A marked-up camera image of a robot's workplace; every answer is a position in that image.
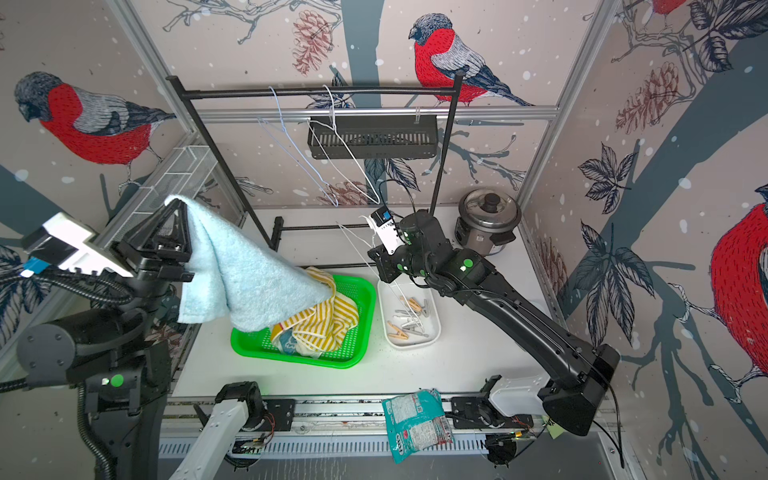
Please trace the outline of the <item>yellow striped towel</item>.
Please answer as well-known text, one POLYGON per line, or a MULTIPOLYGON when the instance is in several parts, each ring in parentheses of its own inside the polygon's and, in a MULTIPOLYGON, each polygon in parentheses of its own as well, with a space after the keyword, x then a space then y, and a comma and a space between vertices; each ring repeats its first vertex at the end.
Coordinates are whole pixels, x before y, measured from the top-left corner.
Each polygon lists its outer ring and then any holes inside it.
POLYGON ((330 273, 315 267, 306 272, 330 288, 330 298, 275 325, 270 341, 281 354, 319 358, 342 346, 360 316, 356 303, 338 291, 330 273))

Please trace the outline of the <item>beige clothespin yellow towel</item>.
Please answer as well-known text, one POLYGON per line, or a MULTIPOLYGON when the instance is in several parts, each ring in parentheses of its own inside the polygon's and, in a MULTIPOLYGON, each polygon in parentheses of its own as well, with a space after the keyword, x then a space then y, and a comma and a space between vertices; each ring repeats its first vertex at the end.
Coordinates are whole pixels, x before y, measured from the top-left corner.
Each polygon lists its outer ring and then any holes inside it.
POLYGON ((389 331, 387 332, 387 336, 390 339, 398 340, 398 341, 405 341, 409 339, 409 335, 402 330, 400 327, 394 325, 392 322, 387 322, 389 331))
POLYGON ((422 315, 422 316, 424 316, 426 314, 425 307, 422 306, 416 299, 402 297, 401 300, 407 306, 407 308, 410 311, 412 311, 415 315, 422 315))

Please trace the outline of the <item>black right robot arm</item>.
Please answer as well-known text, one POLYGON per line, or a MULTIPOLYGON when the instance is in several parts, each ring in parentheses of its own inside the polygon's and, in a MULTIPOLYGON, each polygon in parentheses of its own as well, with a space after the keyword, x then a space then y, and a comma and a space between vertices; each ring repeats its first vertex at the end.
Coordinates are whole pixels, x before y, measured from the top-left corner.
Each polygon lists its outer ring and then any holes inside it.
POLYGON ((396 220, 385 206, 368 219, 381 243, 367 255, 379 278, 402 275, 482 315, 534 358, 549 376, 537 396, 543 410, 566 431, 586 435, 611 389, 619 353, 571 334, 520 294, 485 257, 456 248, 439 221, 418 210, 396 220))

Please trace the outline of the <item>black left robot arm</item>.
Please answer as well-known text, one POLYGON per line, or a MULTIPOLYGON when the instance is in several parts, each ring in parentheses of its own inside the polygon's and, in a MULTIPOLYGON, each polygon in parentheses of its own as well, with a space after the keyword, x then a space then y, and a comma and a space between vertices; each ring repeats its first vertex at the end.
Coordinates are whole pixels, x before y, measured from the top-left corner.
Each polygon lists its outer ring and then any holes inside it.
POLYGON ((189 282, 189 206, 174 199, 108 248, 59 213, 22 241, 27 261, 3 285, 35 280, 87 298, 90 310, 27 330, 17 343, 21 379, 3 392, 68 386, 79 435, 101 479, 153 479, 173 377, 166 342, 150 339, 171 287, 189 282))

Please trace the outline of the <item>light blue towel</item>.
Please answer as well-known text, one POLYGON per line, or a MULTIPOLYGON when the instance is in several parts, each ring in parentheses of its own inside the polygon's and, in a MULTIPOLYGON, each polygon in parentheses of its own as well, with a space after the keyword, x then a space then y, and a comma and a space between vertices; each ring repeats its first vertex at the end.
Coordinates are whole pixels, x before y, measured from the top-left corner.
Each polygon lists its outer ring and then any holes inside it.
POLYGON ((170 195, 187 211, 192 253, 185 270, 178 322, 228 318, 234 328, 258 332, 331 298, 331 288, 194 199, 170 195))

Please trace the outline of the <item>light blue wire hanger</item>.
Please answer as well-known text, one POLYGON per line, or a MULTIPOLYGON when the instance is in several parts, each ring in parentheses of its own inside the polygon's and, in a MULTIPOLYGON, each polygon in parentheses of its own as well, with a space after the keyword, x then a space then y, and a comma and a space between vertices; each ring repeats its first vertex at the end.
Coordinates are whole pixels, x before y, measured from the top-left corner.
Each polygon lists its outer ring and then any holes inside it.
POLYGON ((279 96, 276 90, 272 86, 269 86, 268 91, 275 101, 275 106, 277 107, 279 125, 276 126, 275 124, 270 123, 268 120, 260 118, 258 120, 260 127, 264 132, 267 133, 275 145, 277 145, 286 155, 295 161, 297 166, 307 175, 307 177, 315 185, 317 190, 325 197, 325 199, 328 200, 333 207, 338 207, 338 198, 330 190, 330 184, 325 181, 318 170, 312 166, 312 164, 309 162, 309 160, 306 158, 306 156, 303 154, 301 149, 297 146, 289 134, 285 125, 279 96))

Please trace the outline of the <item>white hanger with yellow towel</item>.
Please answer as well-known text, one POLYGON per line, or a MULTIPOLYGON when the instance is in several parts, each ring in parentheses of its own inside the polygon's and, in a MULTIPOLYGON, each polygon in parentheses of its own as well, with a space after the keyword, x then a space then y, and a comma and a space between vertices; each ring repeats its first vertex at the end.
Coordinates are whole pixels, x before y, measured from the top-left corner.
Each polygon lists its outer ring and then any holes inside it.
POLYGON ((349 181, 349 178, 343 174, 334 164, 334 160, 331 158, 331 155, 329 154, 328 150, 326 149, 326 144, 321 139, 321 134, 318 131, 317 127, 323 127, 326 130, 329 130, 333 136, 336 138, 337 145, 341 145, 343 149, 348 154, 348 157, 354 162, 354 164, 358 167, 360 172, 363 174, 363 177, 365 179, 365 182, 367 184, 367 188, 365 190, 360 189, 359 187, 355 187, 355 189, 362 194, 365 198, 367 198, 369 201, 371 201, 374 205, 381 205, 382 199, 381 196, 376 192, 374 184, 372 183, 371 179, 369 178, 368 174, 366 173, 363 166, 360 164, 359 160, 351 150, 348 143, 345 141, 344 137, 341 135, 341 133, 338 130, 338 124, 336 121, 336 113, 335 113, 335 107, 336 107, 336 101, 334 97, 334 93, 331 91, 330 87, 326 84, 323 85, 323 88, 325 92, 327 93, 329 97, 329 111, 330 111, 330 122, 323 123, 319 120, 308 120, 308 130, 310 135, 312 136, 312 139, 317 143, 317 146, 320 148, 321 153, 325 157, 325 159, 328 161, 328 163, 347 181, 349 181))

